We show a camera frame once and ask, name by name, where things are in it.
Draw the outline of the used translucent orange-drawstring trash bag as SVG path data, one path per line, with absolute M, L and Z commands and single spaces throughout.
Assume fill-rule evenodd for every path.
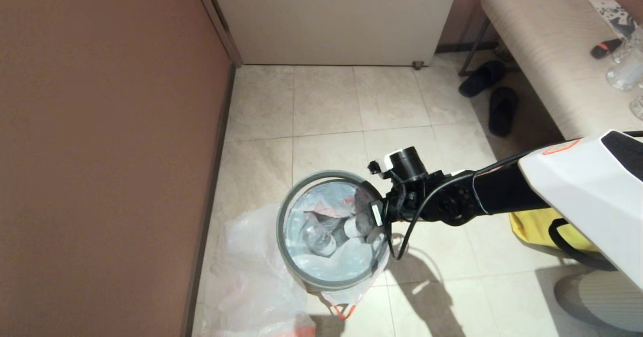
M 351 172 L 328 170 L 310 175 L 296 183 L 283 200 L 276 220 L 276 241 L 291 273 L 345 321 L 383 272 L 389 247 L 387 237 L 382 246 L 368 245 L 366 237 L 348 238 L 344 233 L 347 218 L 326 218 L 296 208 L 298 199 L 310 187 L 336 182 L 358 184 L 368 190 L 374 200 L 382 199 L 372 184 Z M 302 240 L 301 229 L 309 215 L 317 218 L 335 237 L 338 247 L 330 257 L 312 254 Z

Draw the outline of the yellow bag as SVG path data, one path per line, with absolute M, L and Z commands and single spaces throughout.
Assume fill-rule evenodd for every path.
M 560 250 L 549 235 L 549 227 L 562 216 L 552 208 L 512 212 L 509 221 L 513 233 L 531 246 L 547 247 Z M 597 253 L 599 250 L 570 224 L 558 227 L 558 232 L 570 246 L 582 252 Z

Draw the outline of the clean translucent white trash bag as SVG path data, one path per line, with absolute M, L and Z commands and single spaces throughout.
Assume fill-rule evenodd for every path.
M 315 337 L 307 292 L 276 243 L 279 204 L 218 225 L 196 337 Z

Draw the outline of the plastic bottle with white label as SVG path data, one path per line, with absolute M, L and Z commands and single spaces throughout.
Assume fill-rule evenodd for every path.
M 372 216 L 359 213 L 345 221 L 344 233 L 348 238 L 367 237 L 375 228 Z

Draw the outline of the clear crumpled plastic bottle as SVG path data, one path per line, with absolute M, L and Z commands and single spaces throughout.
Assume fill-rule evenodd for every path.
M 307 217 L 301 236 L 308 250 L 320 257 L 330 257 L 338 247 L 332 232 L 312 215 Z

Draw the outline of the black slipper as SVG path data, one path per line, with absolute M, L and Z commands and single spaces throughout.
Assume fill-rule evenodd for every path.
M 499 87 L 490 97 L 488 128 L 496 137 L 507 137 L 512 129 L 519 99 L 509 87 Z
M 464 80 L 458 92 L 464 97 L 475 97 L 496 85 L 507 73 L 507 67 L 498 60 L 487 61 Z

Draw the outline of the white door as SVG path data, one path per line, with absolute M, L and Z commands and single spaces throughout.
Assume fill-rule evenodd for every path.
M 244 64 L 427 66 L 454 0 L 216 0 Z

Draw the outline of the beige bench with metal legs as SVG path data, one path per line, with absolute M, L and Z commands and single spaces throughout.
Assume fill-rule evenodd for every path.
M 482 10 L 567 139 L 643 131 L 634 92 L 609 85 L 608 58 L 591 49 L 613 31 L 591 0 L 481 0 Z

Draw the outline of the grey ribbed rounded object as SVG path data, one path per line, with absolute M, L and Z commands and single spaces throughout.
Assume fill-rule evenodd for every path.
M 554 296 L 580 321 L 643 334 L 643 290 L 621 272 L 595 270 L 563 277 L 555 283 Z

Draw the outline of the black and orange remote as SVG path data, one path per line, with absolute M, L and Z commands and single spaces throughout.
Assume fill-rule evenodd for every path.
M 590 51 L 590 55 L 597 60 L 606 58 L 606 56 L 611 55 L 611 53 L 620 47 L 621 44 L 622 39 L 605 40 L 595 45 Z

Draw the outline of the black and white brochure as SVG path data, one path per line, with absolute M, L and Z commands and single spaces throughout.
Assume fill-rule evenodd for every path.
M 616 0 L 588 0 L 608 27 L 620 39 L 627 39 L 638 23 Z

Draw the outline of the beige door frame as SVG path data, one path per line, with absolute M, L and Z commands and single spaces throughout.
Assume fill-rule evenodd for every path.
M 225 51 L 227 52 L 228 58 L 234 64 L 235 67 L 240 68 L 244 65 L 243 58 L 237 48 L 230 27 L 227 23 L 227 19 L 219 5 L 218 0 L 201 0 L 207 15 L 211 23 L 213 24 L 216 33 L 221 40 Z

